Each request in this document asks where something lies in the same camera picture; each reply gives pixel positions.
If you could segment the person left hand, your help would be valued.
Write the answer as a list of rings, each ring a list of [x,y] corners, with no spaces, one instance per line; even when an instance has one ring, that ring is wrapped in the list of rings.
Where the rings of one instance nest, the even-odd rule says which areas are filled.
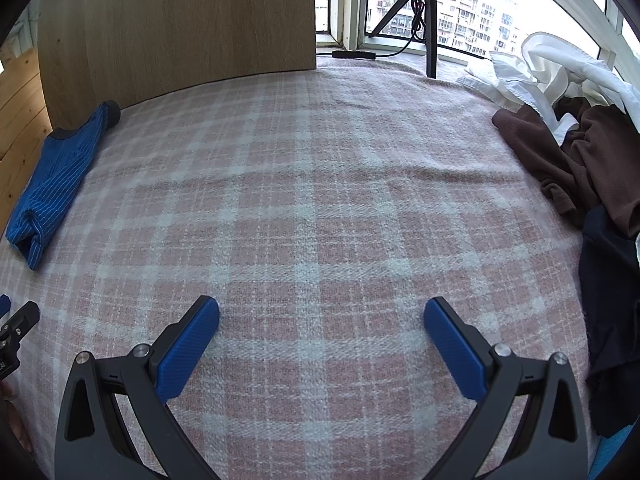
[[[11,399],[14,397],[13,389],[7,382],[2,382],[0,384],[0,391],[1,404],[6,408],[6,420],[8,421],[12,434],[16,437],[16,440],[21,443],[24,450],[27,453],[31,453],[32,442],[30,442],[28,431],[20,413],[11,402]]]

